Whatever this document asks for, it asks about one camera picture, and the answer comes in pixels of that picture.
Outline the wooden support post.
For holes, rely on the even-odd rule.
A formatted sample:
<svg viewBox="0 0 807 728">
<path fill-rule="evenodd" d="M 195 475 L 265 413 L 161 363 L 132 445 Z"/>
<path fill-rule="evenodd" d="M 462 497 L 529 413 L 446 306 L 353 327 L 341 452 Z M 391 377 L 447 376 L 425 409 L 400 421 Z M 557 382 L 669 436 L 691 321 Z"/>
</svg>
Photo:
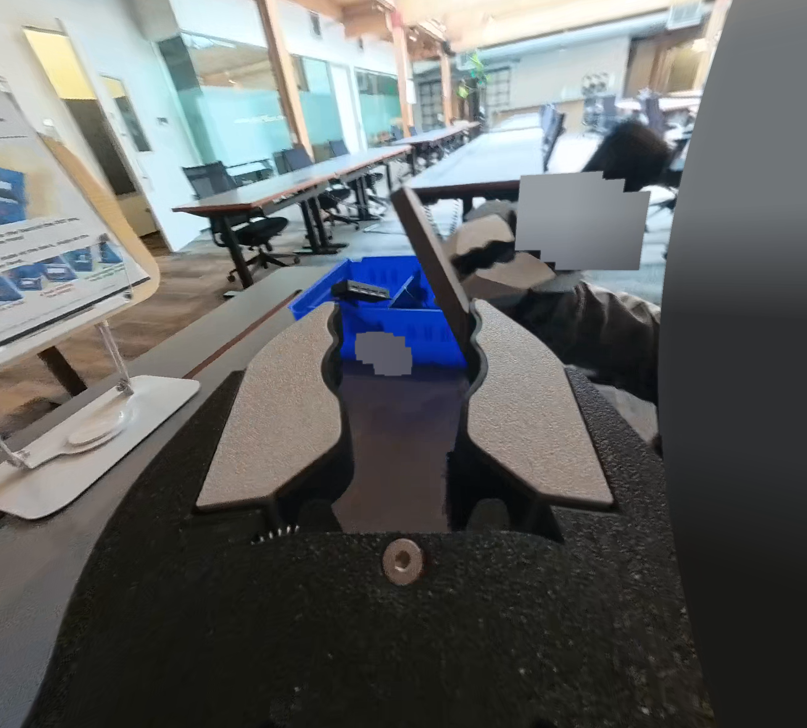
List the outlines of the wooden support post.
<svg viewBox="0 0 807 728">
<path fill-rule="evenodd" d="M 310 158 L 313 150 L 304 119 L 294 64 L 285 42 L 277 0 L 254 0 L 266 39 L 268 60 L 274 73 L 279 103 L 290 131 L 293 146 L 303 148 Z"/>
</svg>

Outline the grey USB hub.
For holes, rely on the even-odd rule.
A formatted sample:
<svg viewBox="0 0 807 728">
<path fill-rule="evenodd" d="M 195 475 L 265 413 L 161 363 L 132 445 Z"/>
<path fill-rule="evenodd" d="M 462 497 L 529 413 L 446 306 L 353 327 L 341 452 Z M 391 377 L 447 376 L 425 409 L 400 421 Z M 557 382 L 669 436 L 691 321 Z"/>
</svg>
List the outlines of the grey USB hub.
<svg viewBox="0 0 807 728">
<path fill-rule="evenodd" d="M 433 290 L 438 307 L 446 317 L 460 351 L 469 355 L 473 333 L 471 303 L 426 215 L 418 196 L 403 187 L 391 194 L 391 202 Z"/>
</svg>

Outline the office desk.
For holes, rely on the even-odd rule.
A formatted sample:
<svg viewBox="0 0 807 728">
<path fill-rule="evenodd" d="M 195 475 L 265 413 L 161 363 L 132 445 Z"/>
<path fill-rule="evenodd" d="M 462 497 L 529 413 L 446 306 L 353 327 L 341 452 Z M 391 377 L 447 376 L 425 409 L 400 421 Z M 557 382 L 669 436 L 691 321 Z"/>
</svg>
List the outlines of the office desk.
<svg viewBox="0 0 807 728">
<path fill-rule="evenodd" d="M 457 200 L 467 215 L 476 200 L 517 201 L 521 178 L 543 172 L 543 131 L 508 129 L 460 147 L 411 179 L 409 189 L 424 205 Z"/>
<path fill-rule="evenodd" d="M 388 165 L 394 158 L 405 157 L 410 153 L 411 146 L 401 144 L 337 156 L 206 199 L 191 200 L 173 207 L 172 212 L 206 218 L 210 223 L 221 225 L 224 246 L 231 257 L 241 288 L 247 289 L 254 284 L 254 279 L 241 246 L 232 232 L 230 220 L 233 217 L 259 211 L 279 212 L 289 206 L 299 205 L 303 210 L 308 234 L 308 254 L 334 254 L 337 249 L 328 245 L 320 215 L 319 196 L 333 182 L 342 179 L 361 182 L 372 169 Z"/>
</svg>

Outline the person's right forearm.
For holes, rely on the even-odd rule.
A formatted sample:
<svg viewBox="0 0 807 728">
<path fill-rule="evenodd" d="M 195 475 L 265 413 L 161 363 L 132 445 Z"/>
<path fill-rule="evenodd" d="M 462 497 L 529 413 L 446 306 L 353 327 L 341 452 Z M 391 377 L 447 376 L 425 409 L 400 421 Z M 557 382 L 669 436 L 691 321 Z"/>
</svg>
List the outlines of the person's right forearm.
<svg viewBox="0 0 807 728">
<path fill-rule="evenodd" d="M 659 305 L 581 281 L 570 289 L 527 291 L 499 310 L 562 363 L 658 405 Z"/>
</svg>

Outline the blue plastic bin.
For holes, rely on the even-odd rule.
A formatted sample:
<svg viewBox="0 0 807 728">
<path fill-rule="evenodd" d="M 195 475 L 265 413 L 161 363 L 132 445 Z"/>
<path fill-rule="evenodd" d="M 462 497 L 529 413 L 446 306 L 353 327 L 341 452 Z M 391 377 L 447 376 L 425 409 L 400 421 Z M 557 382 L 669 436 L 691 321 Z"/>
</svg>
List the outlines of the blue plastic bin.
<svg viewBox="0 0 807 728">
<path fill-rule="evenodd" d="M 417 271 L 421 271 L 426 279 L 414 255 L 344 259 L 297 296 L 290 303 L 289 310 L 295 319 L 299 320 L 324 302 L 334 301 L 330 288 L 343 279 L 386 288 L 391 299 Z M 466 367 L 466 361 L 449 329 L 445 315 L 437 305 L 434 293 L 433 299 L 434 307 L 430 310 L 391 310 L 390 301 L 376 305 L 366 303 L 354 305 L 338 301 L 342 310 L 344 333 L 340 351 L 342 358 L 357 360 L 358 334 L 383 331 L 405 340 L 415 366 Z"/>
</svg>

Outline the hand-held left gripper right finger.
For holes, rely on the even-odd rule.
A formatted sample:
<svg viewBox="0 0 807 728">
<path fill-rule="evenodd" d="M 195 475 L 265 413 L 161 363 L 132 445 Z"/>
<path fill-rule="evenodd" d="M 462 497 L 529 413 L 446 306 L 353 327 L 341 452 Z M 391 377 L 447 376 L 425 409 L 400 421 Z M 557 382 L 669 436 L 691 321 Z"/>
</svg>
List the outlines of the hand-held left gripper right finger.
<svg viewBox="0 0 807 728">
<path fill-rule="evenodd" d="M 484 501 L 511 530 L 558 530 L 554 507 L 608 512 L 615 497 L 562 362 L 490 303 L 469 304 L 469 389 L 446 458 L 446 514 L 467 530 Z"/>
</svg>

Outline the green hanging plant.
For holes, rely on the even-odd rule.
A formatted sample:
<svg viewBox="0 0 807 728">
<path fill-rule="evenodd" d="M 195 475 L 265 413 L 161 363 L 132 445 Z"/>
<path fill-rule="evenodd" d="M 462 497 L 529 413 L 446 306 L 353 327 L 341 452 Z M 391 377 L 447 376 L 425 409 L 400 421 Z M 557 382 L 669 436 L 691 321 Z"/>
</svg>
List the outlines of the green hanging plant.
<svg viewBox="0 0 807 728">
<path fill-rule="evenodd" d="M 459 64 L 456 95 L 460 100 L 474 99 L 479 104 L 485 99 L 488 73 L 478 50 L 466 53 Z"/>
</svg>

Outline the black office chair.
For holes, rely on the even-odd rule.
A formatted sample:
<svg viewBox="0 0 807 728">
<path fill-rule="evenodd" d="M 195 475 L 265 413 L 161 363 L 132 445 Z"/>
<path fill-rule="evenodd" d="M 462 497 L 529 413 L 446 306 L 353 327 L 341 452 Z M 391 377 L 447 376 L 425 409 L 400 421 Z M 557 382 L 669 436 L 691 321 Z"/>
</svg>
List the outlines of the black office chair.
<svg viewBox="0 0 807 728">
<path fill-rule="evenodd" d="M 239 177 L 231 175 L 220 161 L 183 168 L 182 171 L 188 179 L 197 200 L 204 200 L 238 189 L 243 184 Z M 240 247 L 245 247 L 254 253 L 252 258 L 245 260 L 245 265 L 250 272 L 253 272 L 255 267 L 268 269 L 269 265 L 285 268 L 289 263 L 283 262 L 283 259 L 290 259 L 293 265 L 300 263 L 300 258 L 297 255 L 281 254 L 279 257 L 272 256 L 271 240 L 287 228 L 288 219 L 283 217 L 271 218 L 262 211 L 258 211 L 238 213 L 230 216 L 227 220 L 235 242 Z"/>
<path fill-rule="evenodd" d="M 309 168 L 314 163 L 303 147 L 293 147 L 274 152 L 273 159 L 277 173 L 286 174 L 291 171 Z M 353 224 L 353 218 L 343 215 L 341 206 L 348 201 L 351 189 L 340 181 L 332 181 L 328 190 L 318 196 L 319 208 L 327 221 L 341 221 Z"/>
</svg>

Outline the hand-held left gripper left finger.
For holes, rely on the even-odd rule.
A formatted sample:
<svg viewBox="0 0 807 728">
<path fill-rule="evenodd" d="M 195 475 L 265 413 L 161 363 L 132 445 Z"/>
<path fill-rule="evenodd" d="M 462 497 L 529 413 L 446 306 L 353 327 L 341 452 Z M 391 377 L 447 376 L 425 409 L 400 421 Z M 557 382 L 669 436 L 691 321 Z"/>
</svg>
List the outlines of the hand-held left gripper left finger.
<svg viewBox="0 0 807 728">
<path fill-rule="evenodd" d="M 201 512 L 258 507 L 276 525 L 312 501 L 335 504 L 353 479 L 340 399 L 341 310 L 329 301 L 267 342 L 244 371 L 207 477 Z"/>
</svg>

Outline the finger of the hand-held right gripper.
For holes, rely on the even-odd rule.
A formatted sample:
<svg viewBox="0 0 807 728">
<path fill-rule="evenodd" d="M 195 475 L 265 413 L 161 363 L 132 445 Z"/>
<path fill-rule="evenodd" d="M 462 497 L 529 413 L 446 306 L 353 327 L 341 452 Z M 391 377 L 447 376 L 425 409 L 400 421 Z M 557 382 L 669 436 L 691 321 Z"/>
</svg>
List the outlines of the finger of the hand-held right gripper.
<svg viewBox="0 0 807 728">
<path fill-rule="evenodd" d="M 459 259 L 490 247 L 512 247 L 515 235 L 505 218 L 491 214 L 465 221 L 450 235 L 450 258 Z"/>
<path fill-rule="evenodd" d="M 463 290 L 469 299 L 518 300 L 555 277 L 555 272 L 539 258 L 517 252 L 508 262 L 494 263 L 469 275 L 463 280 Z"/>
</svg>

